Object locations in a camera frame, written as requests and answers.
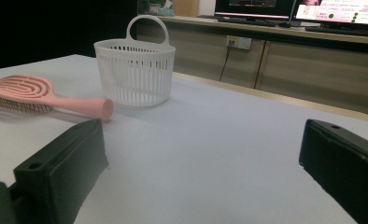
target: electrical outlet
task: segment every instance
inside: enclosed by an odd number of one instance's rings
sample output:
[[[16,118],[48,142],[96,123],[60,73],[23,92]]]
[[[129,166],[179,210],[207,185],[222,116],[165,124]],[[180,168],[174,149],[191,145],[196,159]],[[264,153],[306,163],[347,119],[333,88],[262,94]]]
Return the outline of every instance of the electrical outlet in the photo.
[[[225,46],[231,46],[236,49],[250,49],[251,38],[227,35]]]

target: monitor screen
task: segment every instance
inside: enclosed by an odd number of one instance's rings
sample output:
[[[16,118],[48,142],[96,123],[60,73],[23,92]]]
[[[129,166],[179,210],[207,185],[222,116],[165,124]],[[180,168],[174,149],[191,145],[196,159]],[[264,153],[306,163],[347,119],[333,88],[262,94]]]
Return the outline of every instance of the monitor screen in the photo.
[[[216,0],[215,15],[251,20],[288,20],[294,0]]]
[[[297,0],[292,18],[316,23],[368,25],[368,0]]]

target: pink hairbrush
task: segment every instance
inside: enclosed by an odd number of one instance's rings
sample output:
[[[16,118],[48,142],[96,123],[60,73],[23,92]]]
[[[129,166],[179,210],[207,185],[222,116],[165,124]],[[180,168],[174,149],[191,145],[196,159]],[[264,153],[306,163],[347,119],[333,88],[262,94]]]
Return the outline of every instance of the pink hairbrush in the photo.
[[[52,85],[44,78],[14,75],[0,79],[0,107],[15,112],[45,114],[53,107],[110,119],[114,104],[110,99],[74,99],[55,96]]]

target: power cord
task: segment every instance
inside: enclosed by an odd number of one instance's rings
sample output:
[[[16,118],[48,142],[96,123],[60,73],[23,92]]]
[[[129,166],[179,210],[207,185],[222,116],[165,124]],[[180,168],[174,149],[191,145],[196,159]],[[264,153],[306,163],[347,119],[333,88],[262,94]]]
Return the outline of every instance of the power cord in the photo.
[[[219,81],[221,81],[222,79],[222,75],[224,74],[224,70],[225,70],[225,65],[227,65],[228,62],[228,57],[230,56],[230,52],[231,52],[231,48],[233,47],[234,41],[230,40],[228,42],[228,46],[227,46],[227,55],[225,56],[225,63],[224,66],[222,67],[222,71],[221,74],[219,75]]]

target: hairbrush handle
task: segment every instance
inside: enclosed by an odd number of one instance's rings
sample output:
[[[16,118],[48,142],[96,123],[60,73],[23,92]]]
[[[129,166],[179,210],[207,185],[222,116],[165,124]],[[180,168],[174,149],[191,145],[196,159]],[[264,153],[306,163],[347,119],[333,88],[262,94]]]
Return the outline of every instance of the hairbrush handle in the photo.
[[[57,98],[48,99],[47,105],[60,107],[85,114],[97,119],[108,120],[114,112],[114,104],[110,99],[74,99]]]

